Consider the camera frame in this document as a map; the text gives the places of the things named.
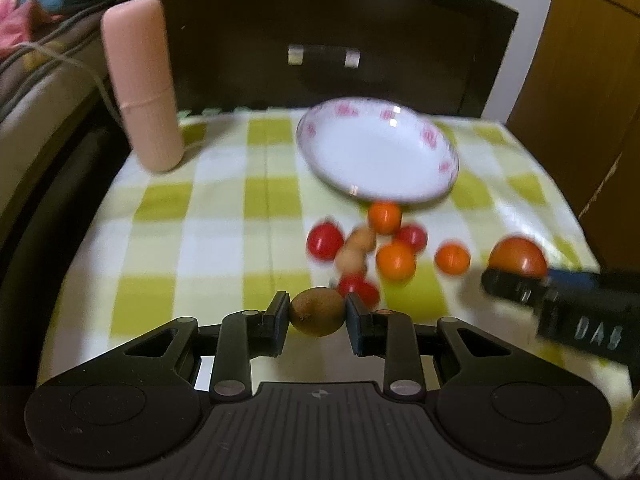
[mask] pink thermos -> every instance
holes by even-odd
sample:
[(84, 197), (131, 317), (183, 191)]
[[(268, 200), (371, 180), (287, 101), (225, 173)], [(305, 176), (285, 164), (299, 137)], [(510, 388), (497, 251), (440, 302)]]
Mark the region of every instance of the pink thermos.
[(102, 42), (129, 143), (151, 171), (184, 155), (160, 0), (131, 0), (102, 17)]

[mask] wire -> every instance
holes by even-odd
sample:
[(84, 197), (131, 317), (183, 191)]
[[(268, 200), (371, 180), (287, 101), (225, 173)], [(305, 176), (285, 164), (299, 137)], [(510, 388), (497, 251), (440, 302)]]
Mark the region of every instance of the wire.
[(100, 97), (102, 98), (104, 105), (107, 108), (107, 111), (109, 112), (113, 120), (116, 121), (118, 126), (122, 128), (122, 118), (120, 117), (120, 114), (118, 113), (117, 108), (111, 102), (111, 98), (109, 97), (109, 92), (107, 91), (107, 88), (104, 85), (102, 78), (93, 68), (91, 68), (89, 65), (87, 65), (86, 63), (83, 63), (80, 60), (67, 57), (64, 54), (60, 54), (55, 50), (50, 49), (49, 47), (40, 45), (39, 43), (31, 43), (31, 41), (23, 41), (19, 43), (19, 46), (28, 46), (33, 50), (37, 50), (45, 54), (46, 56), (52, 57), (53, 59), (57, 59), (59, 61), (75, 66), (76, 68), (79, 68), (87, 72), (94, 80), (95, 85), (98, 87), (98, 92), (100, 92)]

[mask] bowl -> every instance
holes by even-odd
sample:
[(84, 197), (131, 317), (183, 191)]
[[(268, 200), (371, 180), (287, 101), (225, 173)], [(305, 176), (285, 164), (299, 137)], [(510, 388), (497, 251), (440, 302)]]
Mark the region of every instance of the bowl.
[(458, 177), (458, 153), (427, 117), (402, 105), (340, 98), (310, 108), (296, 142), (319, 178), (359, 199), (428, 202)]

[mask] tablecloth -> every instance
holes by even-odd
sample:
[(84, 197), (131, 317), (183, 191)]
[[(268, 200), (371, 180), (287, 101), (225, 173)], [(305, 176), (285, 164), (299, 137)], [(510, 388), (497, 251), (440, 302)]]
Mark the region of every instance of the tablecloth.
[[(60, 290), (44, 345), (40, 380), (97, 356), (175, 317), (219, 323), (243, 309), (264, 310), (276, 290), (293, 298), (335, 279), (330, 264), (305, 253), (309, 229), (325, 216), (348, 233), (366, 204), (322, 183), (294, 142), (304, 110), (237, 111), (181, 120), (183, 163), (149, 174), (132, 154), (105, 196)], [(630, 402), (626, 370), (535, 338), (526, 309), (484, 295), (479, 277), (493, 245), (512, 233), (534, 238), (552, 267), (596, 269), (584, 235), (553, 181), (500, 124), (432, 118), (460, 154), (460, 176), (444, 200), (407, 208), (404, 220), (429, 233), (415, 277), (381, 283), (381, 306), (430, 323), (456, 316), (597, 384), (616, 421)], [(443, 240), (457, 238), (472, 266), (462, 278), (433, 265)], [(373, 259), (369, 277), (379, 282)], [(425, 372), (437, 387), (429, 359)], [(208, 385), (212, 359), (198, 387)], [(278, 359), (252, 361), (262, 380), (382, 380), (383, 362), (351, 354), (343, 328), (325, 338), (293, 329)], [(600, 463), (614, 470), (614, 431)]]

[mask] black headboard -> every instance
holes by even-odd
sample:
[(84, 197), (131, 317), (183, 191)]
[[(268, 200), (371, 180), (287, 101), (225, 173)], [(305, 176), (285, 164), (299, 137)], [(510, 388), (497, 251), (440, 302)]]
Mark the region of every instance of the black headboard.
[(178, 106), (196, 112), (369, 96), (478, 117), (517, 18), (493, 0), (162, 2)]

